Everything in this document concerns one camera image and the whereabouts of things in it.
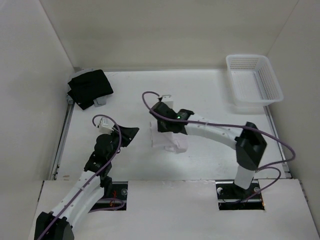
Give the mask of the white tank top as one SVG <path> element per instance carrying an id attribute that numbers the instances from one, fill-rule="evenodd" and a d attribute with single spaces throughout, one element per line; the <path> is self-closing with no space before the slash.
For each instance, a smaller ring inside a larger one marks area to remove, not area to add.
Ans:
<path id="1" fill-rule="evenodd" d="M 151 147 L 176 154 L 185 153 L 189 143 L 187 136 L 182 133 L 158 132 L 156 120 L 150 122 Z"/>

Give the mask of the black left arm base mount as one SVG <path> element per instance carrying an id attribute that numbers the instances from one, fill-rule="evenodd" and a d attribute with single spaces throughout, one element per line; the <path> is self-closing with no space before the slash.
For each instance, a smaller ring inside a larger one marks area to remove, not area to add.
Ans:
<path id="1" fill-rule="evenodd" d="M 104 195 L 93 205 L 89 212 L 97 211 L 126 211 L 128 198 L 127 181 L 113 181 L 108 183 Z"/>

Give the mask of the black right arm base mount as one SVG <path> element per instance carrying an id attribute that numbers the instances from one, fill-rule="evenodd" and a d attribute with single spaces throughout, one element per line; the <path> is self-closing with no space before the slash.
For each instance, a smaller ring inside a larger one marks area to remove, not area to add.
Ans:
<path id="1" fill-rule="evenodd" d="M 218 208 L 221 211 L 264 210 L 260 184 L 253 180 L 248 189 L 243 189 L 233 181 L 215 182 Z"/>

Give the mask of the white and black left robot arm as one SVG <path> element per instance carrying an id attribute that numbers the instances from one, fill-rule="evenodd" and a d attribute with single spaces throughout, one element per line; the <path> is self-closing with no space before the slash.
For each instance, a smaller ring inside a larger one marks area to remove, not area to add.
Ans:
<path id="1" fill-rule="evenodd" d="M 73 240 L 76 227 L 88 213 L 126 208 L 128 190 L 122 183 L 113 184 L 109 172 L 112 159 L 132 142 L 138 131 L 138 127 L 115 125 L 97 137 L 76 184 L 56 207 L 37 217 L 34 239 Z"/>

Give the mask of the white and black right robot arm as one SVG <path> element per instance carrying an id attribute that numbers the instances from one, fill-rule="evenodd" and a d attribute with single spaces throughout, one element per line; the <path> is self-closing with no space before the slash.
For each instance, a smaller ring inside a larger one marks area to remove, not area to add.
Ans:
<path id="1" fill-rule="evenodd" d="M 243 198 L 250 192 L 251 182 L 267 147 L 254 123 L 247 122 L 249 129 L 243 129 L 236 135 L 229 127 L 210 125 L 209 119 L 191 110 L 181 109 L 175 112 L 162 101 L 157 102 L 149 113 L 156 118 L 159 133 L 203 137 L 235 150 L 238 168 L 231 190 L 238 198 Z"/>

